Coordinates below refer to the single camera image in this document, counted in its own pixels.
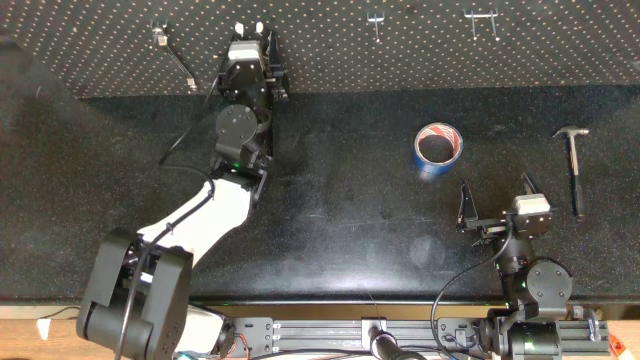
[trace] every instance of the black countertop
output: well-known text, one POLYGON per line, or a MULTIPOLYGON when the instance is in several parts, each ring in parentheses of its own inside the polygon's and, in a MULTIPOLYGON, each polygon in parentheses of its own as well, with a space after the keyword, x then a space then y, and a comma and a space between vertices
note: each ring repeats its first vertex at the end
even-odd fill
MULTIPOLYGON (((77 301, 101 238, 154 223, 192 197, 199 178, 161 171, 162 151, 201 99, 79 101, 15 49, 0 51, 0 300, 77 301)), ((522 194, 528 171, 554 209, 538 255, 574 274, 574 300, 639 302, 639 87, 540 87, 294 94, 275 112, 275 162, 241 227, 194 269, 193 299, 246 302, 429 302, 491 255, 454 231, 459 184, 481 217, 522 194), (417 131, 431 122, 464 138, 454 169, 419 180, 417 131), (587 218, 575 221, 565 125, 576 139, 587 218)), ((209 165, 205 122, 170 162, 209 165)), ((445 296, 498 302, 487 267, 445 296)))

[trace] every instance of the blue tape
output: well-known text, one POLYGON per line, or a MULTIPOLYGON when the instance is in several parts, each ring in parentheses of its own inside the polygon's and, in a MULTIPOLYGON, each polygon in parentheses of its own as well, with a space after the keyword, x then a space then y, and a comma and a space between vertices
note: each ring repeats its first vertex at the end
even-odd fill
POLYGON ((462 154, 462 136, 453 126, 444 123, 433 123, 422 128, 413 142, 413 160, 420 171, 430 175, 440 175, 451 170, 460 154, 462 154), (420 152, 420 141, 427 136, 441 136, 453 147, 453 157, 442 163, 431 162, 420 152))

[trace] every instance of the hammer head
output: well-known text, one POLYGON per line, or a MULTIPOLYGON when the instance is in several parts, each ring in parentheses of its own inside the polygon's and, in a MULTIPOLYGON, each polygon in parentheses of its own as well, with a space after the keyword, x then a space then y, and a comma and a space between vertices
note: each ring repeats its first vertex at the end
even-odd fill
POLYGON ((558 130, 553 136, 555 137, 558 134, 567 133, 568 137, 574 137, 576 135, 587 135, 589 134, 589 129, 580 129, 577 126, 565 126, 562 129, 558 130))

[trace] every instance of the wooden floor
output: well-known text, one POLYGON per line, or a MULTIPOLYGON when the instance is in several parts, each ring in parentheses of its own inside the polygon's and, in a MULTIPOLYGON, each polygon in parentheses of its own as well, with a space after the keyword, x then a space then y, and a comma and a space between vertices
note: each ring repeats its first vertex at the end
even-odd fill
MULTIPOLYGON (((610 321, 609 329, 640 360, 640 321, 610 321)), ((112 359, 113 352, 76 336, 74 320, 52 320, 42 340, 36 320, 0 320, 0 360, 112 359)), ((609 357, 592 357, 604 360, 609 357)))

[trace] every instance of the perforated board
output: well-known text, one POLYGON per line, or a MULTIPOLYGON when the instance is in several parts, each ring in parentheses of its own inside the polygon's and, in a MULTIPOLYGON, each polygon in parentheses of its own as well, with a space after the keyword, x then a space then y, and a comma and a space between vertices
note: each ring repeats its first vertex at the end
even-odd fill
POLYGON ((208 89, 236 22, 275 29, 293 92, 639 82, 640 0, 2 0, 0 23, 79 97, 208 89), (496 11, 477 19, 464 11, 496 11), (384 12, 380 43, 367 16, 384 12))

